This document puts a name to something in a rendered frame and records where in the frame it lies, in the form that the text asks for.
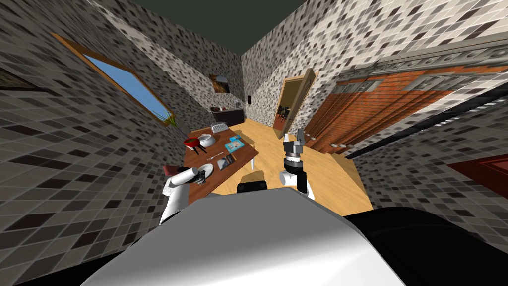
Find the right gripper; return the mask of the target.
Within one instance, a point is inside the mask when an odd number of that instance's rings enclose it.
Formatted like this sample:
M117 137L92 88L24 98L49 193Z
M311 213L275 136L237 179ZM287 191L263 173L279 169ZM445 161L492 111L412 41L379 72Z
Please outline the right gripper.
M297 131L298 141L289 141L289 134L284 135L284 152L286 160L300 160L305 143L305 132L303 128Z

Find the brown wooden table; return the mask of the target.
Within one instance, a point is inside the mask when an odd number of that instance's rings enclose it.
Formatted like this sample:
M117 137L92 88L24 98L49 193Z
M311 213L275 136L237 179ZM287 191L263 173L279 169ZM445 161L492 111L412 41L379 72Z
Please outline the brown wooden table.
M217 161L229 155L228 150L225 148L225 144L229 143L230 137L233 137L236 134L231 129L227 129L217 134L213 134L211 128L206 128L203 130L191 132L190 134L188 134L188 136L197 138L202 134L213 135L216 139L216 143L206 148L207 153L204 153L202 152L202 150L199 150L199 155L197 155L193 150L186 148L184 166L198 168L207 163L211 163L214 166L214 170L211 176L206 179L205 183L203 184L192 183L190 185L189 204L192 204L196 200L202 199L207 195L209 195L210 193L212 193L227 179L233 176L234 173L236 173L246 164L250 163L250 161L258 155L258 151L255 150L254 143L252 142L252 140L247 139L247 137L242 135L241 141L245 144L245 146L233 152L236 162L234 162L224 170L219 170L217 166ZM211 158L212 156L217 155L220 152L224 152L224 154L210 161L207 161L208 158Z

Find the dark book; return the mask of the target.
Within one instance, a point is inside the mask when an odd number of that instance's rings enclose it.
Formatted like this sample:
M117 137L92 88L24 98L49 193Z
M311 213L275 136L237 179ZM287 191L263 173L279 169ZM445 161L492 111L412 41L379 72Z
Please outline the dark book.
M217 166L218 166L219 170L224 170L225 168L227 168L234 162L236 162L236 159L235 159L234 155L231 153L231 154L227 155L226 157L219 159L217 161Z

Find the red pan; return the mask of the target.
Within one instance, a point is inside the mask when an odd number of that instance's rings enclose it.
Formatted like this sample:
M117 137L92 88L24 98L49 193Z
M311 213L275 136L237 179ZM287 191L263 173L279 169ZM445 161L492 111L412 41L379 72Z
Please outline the red pan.
M207 153L206 148L201 145L201 142L198 138L187 138L184 141L184 145L193 150L197 155L199 155L198 149L202 150L204 153Z

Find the tan wooden door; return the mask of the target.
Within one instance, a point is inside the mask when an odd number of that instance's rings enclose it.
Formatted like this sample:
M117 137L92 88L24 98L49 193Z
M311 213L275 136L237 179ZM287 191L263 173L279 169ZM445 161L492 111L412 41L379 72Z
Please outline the tan wooden door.
M313 68L308 68L303 75L283 79L278 109L273 120L278 139L288 133L317 75Z

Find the green plant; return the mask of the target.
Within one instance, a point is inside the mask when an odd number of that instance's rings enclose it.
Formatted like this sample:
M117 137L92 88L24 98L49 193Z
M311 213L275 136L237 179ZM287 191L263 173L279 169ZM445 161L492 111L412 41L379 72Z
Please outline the green plant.
M160 120L164 125L173 126L176 130L178 130L184 136L184 138L186 138L186 139L188 138L188 136L177 126L175 116L170 114L169 111L166 111L165 115L158 114L155 111L153 111L153 113L155 114L157 119Z

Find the dark sideboard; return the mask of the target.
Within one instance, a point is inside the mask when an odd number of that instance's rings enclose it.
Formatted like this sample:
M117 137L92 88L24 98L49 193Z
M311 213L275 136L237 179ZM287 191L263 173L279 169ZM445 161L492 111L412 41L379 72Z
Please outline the dark sideboard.
M223 122L228 127L238 125L245 122L244 106L242 101L234 101L234 108L226 108L222 106L212 106L210 111L215 122Z

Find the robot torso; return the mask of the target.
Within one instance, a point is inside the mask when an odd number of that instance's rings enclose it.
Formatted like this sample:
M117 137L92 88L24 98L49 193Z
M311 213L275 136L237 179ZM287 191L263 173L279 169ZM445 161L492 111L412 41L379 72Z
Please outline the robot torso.
M289 188L203 198L81 286L405 286L350 222Z

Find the wooden framed window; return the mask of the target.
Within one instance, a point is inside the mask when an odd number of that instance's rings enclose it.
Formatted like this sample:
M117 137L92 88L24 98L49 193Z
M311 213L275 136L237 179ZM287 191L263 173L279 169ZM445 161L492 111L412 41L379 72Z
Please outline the wooden framed window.
M157 96L155 91L131 68L56 33L52 33L51 35L69 48L115 88L119 89L134 103L139 105L158 123L166 126L157 119L153 111L161 115L165 115L166 111L169 111L170 114L175 115L167 104Z

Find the dark red door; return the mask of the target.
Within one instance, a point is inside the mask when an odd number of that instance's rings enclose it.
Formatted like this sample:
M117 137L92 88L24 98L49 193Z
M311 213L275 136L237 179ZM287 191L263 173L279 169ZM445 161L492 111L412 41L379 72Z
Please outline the dark red door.
M448 167L508 199L508 154L451 163Z

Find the brown wall picture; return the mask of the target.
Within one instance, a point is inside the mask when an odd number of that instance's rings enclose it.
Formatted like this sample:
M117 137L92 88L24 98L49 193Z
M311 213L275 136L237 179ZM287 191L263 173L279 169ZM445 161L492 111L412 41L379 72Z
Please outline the brown wall picture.
M215 93L230 93L230 88L226 77L210 74L209 78L212 82L212 87Z

